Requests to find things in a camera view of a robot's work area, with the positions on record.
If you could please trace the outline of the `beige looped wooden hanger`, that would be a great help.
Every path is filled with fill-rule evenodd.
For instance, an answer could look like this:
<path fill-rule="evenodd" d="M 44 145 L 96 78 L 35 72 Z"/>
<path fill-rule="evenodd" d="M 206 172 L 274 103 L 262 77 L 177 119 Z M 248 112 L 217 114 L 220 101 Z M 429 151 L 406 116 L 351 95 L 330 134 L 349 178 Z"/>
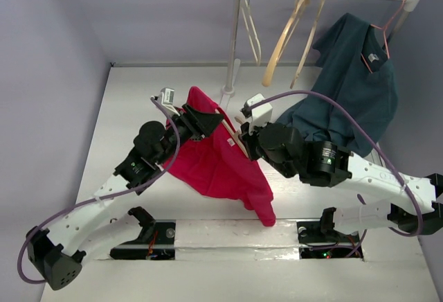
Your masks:
<path fill-rule="evenodd" d="M 225 130 L 229 133 L 230 139 L 229 139 L 229 144 L 231 146 L 233 146 L 233 144 L 236 144 L 238 146 L 238 148 L 243 152 L 244 156 L 246 158 L 249 158 L 249 155 L 246 151 L 246 148 L 244 146 L 244 144 L 240 141 L 239 139 L 239 130 L 234 130 L 229 123 L 226 121 L 226 119 L 222 120 L 222 125 L 224 126 Z"/>

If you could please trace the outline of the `red t shirt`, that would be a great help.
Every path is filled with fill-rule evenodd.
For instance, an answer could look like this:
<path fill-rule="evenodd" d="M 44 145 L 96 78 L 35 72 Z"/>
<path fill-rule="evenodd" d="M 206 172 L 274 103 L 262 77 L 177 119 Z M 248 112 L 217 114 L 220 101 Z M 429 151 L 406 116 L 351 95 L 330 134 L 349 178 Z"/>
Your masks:
<path fill-rule="evenodd" d="M 226 112 L 196 86 L 190 88 L 187 103 L 224 119 L 208 138 L 181 145 L 169 173 L 203 196 L 242 201 L 264 226 L 272 227 L 276 222 L 273 192 L 259 164 L 247 158 L 233 138 L 235 127 Z"/>

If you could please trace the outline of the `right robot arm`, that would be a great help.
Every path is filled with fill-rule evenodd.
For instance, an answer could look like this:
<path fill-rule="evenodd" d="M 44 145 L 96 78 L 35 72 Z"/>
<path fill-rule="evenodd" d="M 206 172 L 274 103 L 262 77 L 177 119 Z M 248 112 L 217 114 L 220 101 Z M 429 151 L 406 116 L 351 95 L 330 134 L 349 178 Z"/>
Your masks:
<path fill-rule="evenodd" d="M 442 228 L 442 176 L 410 177 L 329 141 L 304 141 L 297 129 L 279 123 L 240 127 L 240 141 L 252 161 L 263 159 L 285 178 L 298 177 L 313 187 L 353 191 L 375 198 L 360 206 L 323 210 L 320 236 L 334 241 L 365 229 L 395 228 L 432 235 Z"/>

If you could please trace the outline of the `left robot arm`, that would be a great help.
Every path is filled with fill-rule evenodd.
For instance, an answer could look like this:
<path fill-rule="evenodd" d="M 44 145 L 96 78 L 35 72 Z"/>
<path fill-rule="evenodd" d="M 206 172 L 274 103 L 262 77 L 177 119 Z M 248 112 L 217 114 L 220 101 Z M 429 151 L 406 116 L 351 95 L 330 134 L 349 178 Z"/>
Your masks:
<path fill-rule="evenodd" d="M 27 256 L 54 291 L 71 284 L 83 266 L 102 252 L 134 239 L 152 238 L 156 220 L 139 196 L 162 177 L 188 141 L 211 136 L 223 115 L 184 104 L 181 110 L 159 105 L 166 123 L 144 123 L 126 158 L 93 197 L 52 215 L 26 234 L 19 261 Z"/>

